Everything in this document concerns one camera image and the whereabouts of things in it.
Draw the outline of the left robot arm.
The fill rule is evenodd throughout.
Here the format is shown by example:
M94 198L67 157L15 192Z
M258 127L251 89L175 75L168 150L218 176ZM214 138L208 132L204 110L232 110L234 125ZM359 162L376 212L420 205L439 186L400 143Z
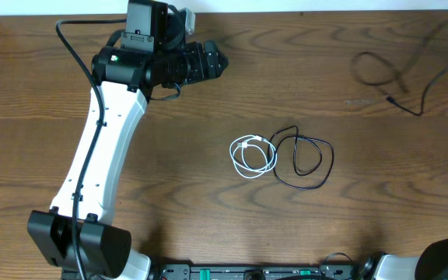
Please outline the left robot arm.
M211 40L150 53L105 46L93 58L91 101L71 168L47 212L27 231L46 261L78 278L147 279L152 262L112 225L117 186L137 124L157 85L180 89L218 78L227 57Z

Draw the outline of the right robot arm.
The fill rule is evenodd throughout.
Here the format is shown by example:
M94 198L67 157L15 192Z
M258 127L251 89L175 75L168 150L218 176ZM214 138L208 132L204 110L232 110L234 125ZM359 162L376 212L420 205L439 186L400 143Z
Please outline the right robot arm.
M366 280L448 280L448 239L432 243L418 257L379 252L355 274Z

